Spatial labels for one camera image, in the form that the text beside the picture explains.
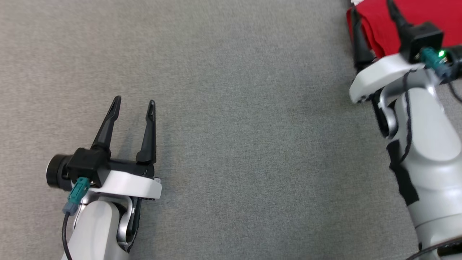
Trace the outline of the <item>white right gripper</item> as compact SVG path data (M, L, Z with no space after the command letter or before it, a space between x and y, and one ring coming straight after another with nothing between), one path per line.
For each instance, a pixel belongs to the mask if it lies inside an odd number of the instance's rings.
M410 27L410 23L394 0L386 0L386 4L397 29ZM353 104L364 102L377 90L401 78L406 72L425 67L421 62L409 63L400 54L385 56L372 64L376 56L366 41L361 16L356 7L351 8L351 29L354 66L357 71L360 71L349 89L349 97Z

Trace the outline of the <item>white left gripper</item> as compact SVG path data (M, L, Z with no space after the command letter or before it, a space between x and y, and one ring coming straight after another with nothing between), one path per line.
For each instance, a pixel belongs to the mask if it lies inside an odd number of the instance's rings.
M121 96L115 96L112 104L99 128L91 145L91 149L110 150L114 123L119 117ZM157 160L156 153L156 104L150 100L146 113L146 127L140 151L136 155L136 162L128 160L111 160L111 171L101 188L91 187L83 197L83 202L97 200L100 196L122 198L128 196L133 199L159 199L162 193L160 178L154 175L153 165ZM68 177L66 165L71 155L55 155L48 163L46 180L50 187L71 191L74 184Z

